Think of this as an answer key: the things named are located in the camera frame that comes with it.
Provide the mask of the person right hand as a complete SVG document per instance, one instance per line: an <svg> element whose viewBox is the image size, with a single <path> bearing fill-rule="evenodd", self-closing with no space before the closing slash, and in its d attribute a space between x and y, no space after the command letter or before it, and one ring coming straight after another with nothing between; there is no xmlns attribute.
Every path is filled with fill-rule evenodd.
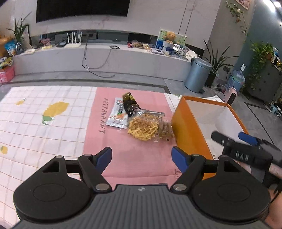
<svg viewBox="0 0 282 229"><path fill-rule="evenodd" d="M265 176L264 171L256 168L251 168L249 165L239 161L236 162L251 175L253 175L258 181L260 181L261 183L263 182ZM274 192L276 187L278 186L276 184L273 184L270 188L268 188L271 203L262 217L262 221L270 228L281 228L281 193L278 194L278 192Z"/></svg>

